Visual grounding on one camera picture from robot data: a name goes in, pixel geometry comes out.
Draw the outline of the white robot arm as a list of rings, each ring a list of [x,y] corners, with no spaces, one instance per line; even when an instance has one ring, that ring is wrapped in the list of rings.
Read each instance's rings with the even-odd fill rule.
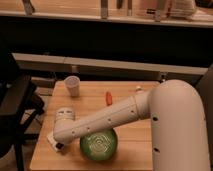
[[[202,99],[182,80],[167,80],[76,121],[57,115],[53,137],[69,144],[139,119],[151,120],[153,171],[211,171]]]

